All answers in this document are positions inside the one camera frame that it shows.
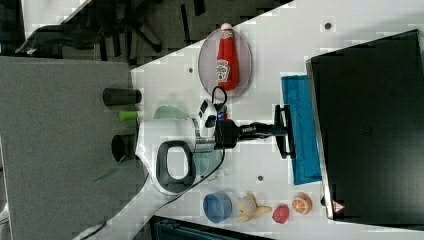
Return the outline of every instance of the blue cup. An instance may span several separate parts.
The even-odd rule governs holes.
[[[217,192],[208,194],[203,199],[203,210],[211,222],[219,223],[231,215],[233,205],[227,194]]]

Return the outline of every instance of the plastic lid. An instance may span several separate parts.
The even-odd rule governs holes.
[[[233,26],[231,26],[231,24],[229,24],[229,23],[222,24],[221,30],[226,30],[226,29],[233,29]]]

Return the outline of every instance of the gray panel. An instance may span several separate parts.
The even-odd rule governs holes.
[[[143,183],[141,161],[118,165],[110,142],[135,133],[106,87],[128,87],[128,65],[0,58],[0,136],[14,239],[71,239],[115,215]],[[96,181],[105,173],[107,178]]]

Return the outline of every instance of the blue cloth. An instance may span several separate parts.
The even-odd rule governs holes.
[[[296,159],[292,159],[294,185],[321,181],[321,168],[307,76],[282,78],[284,104],[290,106]]]

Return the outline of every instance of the small toy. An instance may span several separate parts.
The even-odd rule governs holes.
[[[285,223],[287,221],[287,219],[289,218],[289,207],[287,205],[281,205],[278,206],[275,210],[274,213],[272,214],[272,219],[274,219],[275,222],[277,223]]]
[[[298,193],[292,203],[293,210],[306,215],[312,210],[312,201],[305,193]]]
[[[237,221],[239,222],[247,222],[257,215],[271,211],[271,207],[258,206],[256,204],[256,199],[251,192],[248,192],[247,196],[244,196],[241,201],[236,202],[236,204],[241,211],[237,218]]]

